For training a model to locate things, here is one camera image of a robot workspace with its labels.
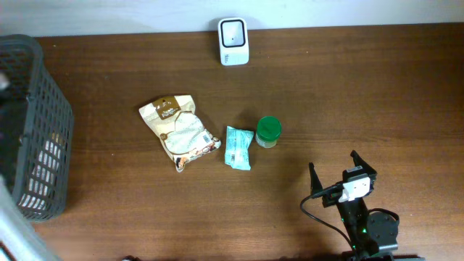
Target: jar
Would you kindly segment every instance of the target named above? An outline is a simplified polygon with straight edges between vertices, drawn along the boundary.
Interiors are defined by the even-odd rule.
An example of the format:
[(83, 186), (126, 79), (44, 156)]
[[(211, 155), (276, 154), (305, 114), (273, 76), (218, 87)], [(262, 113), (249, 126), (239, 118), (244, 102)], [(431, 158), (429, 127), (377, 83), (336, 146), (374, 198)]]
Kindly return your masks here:
[(281, 122), (276, 117), (266, 116), (258, 122), (256, 142), (264, 148), (272, 148), (277, 144), (282, 133)]

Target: gray plastic basket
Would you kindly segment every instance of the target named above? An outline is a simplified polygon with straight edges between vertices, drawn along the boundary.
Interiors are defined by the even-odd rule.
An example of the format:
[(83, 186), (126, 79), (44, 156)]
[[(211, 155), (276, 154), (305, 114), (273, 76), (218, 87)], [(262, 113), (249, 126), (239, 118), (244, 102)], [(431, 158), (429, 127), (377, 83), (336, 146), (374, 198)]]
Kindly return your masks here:
[(0, 37), (0, 71), (10, 82), (0, 91), (0, 172), (25, 218), (55, 218), (65, 209), (73, 111), (33, 38)]

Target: wooden table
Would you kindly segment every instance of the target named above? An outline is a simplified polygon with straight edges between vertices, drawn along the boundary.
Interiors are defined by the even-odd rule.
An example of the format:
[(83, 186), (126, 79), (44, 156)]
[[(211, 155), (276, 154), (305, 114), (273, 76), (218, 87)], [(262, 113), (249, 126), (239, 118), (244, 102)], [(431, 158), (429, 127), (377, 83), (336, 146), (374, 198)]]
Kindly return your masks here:
[[(397, 254), (464, 258), (464, 25), (249, 32), (249, 64), (223, 67), (216, 33), (40, 38), (75, 114), (67, 209), (35, 225), (64, 260), (275, 260), (349, 246), (303, 215), (307, 163), (324, 186), (353, 166), (378, 171), (370, 208), (397, 212)], [(281, 120), (252, 170), (219, 151), (181, 174), (138, 108), (191, 94), (205, 126)], [(342, 228), (335, 207), (307, 203)]]

